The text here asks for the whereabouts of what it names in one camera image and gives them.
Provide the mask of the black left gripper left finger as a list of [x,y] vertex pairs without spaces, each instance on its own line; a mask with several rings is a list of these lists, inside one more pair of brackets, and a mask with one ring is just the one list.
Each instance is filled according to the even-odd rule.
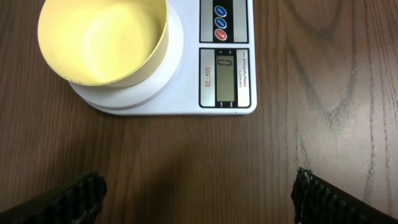
[[106,194],[104,176],[91,172],[1,212],[1,223],[94,224]]

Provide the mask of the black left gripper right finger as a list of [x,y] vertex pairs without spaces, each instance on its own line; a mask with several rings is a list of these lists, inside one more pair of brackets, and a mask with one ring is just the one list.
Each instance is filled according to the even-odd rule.
[[340,190],[300,167],[291,199],[295,223],[397,224],[397,219]]

